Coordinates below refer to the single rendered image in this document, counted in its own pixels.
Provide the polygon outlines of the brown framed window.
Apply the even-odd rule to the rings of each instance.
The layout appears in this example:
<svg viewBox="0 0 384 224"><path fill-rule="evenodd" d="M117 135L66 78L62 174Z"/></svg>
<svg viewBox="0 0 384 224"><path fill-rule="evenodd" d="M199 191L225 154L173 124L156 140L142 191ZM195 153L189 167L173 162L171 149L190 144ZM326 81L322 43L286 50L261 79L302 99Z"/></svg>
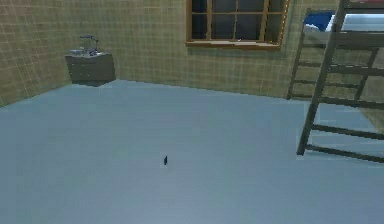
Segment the brown framed window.
<svg viewBox="0 0 384 224"><path fill-rule="evenodd" d="M281 48L291 0L186 0L186 46Z"/></svg>

